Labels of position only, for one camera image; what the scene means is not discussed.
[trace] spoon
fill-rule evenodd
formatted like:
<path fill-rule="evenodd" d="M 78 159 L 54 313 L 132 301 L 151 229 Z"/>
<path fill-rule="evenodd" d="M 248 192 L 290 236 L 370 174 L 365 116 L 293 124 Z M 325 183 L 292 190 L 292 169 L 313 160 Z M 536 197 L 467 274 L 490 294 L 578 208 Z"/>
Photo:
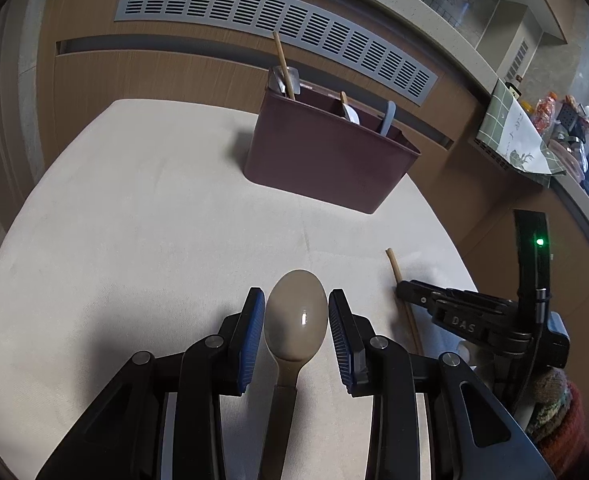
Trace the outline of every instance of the spoon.
<path fill-rule="evenodd" d="M 274 285 L 264 318 L 266 344 L 279 367 L 261 456 L 259 480 L 279 480 L 303 366 L 319 351 L 327 330 L 327 297 L 319 279 L 292 270 Z"/>

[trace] red fuzzy fabric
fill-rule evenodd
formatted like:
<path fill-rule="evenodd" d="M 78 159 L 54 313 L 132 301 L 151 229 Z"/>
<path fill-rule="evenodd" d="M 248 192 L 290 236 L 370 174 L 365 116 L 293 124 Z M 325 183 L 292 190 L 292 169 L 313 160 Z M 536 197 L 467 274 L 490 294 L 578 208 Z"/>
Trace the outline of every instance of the red fuzzy fabric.
<path fill-rule="evenodd" d="M 569 382 L 572 403 L 559 428 L 539 442 L 539 451 L 557 478 L 570 479 L 589 458 L 589 440 L 585 434 L 585 414 L 581 393 Z"/>

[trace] white paper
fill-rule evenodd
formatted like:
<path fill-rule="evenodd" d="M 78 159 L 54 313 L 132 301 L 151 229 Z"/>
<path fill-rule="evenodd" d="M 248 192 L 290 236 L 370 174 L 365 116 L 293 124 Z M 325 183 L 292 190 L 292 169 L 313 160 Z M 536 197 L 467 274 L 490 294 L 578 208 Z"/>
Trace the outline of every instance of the white paper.
<path fill-rule="evenodd" d="M 514 98 L 497 152 L 518 170 L 551 174 L 548 161 L 541 152 L 541 136 Z"/>

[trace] ventilation grille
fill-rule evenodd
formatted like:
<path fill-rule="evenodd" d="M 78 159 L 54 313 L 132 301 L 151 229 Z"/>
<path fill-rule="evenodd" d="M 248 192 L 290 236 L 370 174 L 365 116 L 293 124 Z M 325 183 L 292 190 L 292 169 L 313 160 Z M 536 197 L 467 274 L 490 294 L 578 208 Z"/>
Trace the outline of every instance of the ventilation grille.
<path fill-rule="evenodd" d="M 437 80 L 433 72 L 383 38 L 300 0 L 119 0 L 114 21 L 125 20 L 201 23 L 266 38 L 278 30 L 284 43 L 337 61 L 418 105 Z"/>
<path fill-rule="evenodd" d="M 507 71 L 506 79 L 508 79 L 508 81 L 514 81 L 514 78 L 519 72 L 521 64 L 523 63 L 523 58 L 525 58 L 525 54 L 527 54 L 528 49 L 528 44 L 524 41 L 519 47 L 519 52 L 516 53 L 516 57 L 510 66 L 510 70 Z"/>

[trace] white tablecloth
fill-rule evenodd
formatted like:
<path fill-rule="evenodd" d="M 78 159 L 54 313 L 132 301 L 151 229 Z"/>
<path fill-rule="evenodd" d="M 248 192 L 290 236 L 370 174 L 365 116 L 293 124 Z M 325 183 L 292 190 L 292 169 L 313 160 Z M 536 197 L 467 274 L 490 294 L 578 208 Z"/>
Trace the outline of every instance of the white tablecloth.
<path fill-rule="evenodd" d="M 409 345 L 385 254 L 404 277 L 473 283 L 406 176 L 369 216 L 245 179 L 254 114 L 123 100 L 62 153 L 0 251 L 0 455 L 33 479 L 79 415 L 137 350 L 184 351 L 303 268 L 353 312 Z M 417 310 L 436 356 L 455 338 Z M 230 479 L 255 479 L 276 365 L 265 343 L 247 394 L 222 398 Z M 363 479 L 371 399 L 341 384 L 331 335 L 299 377 L 284 479 Z"/>

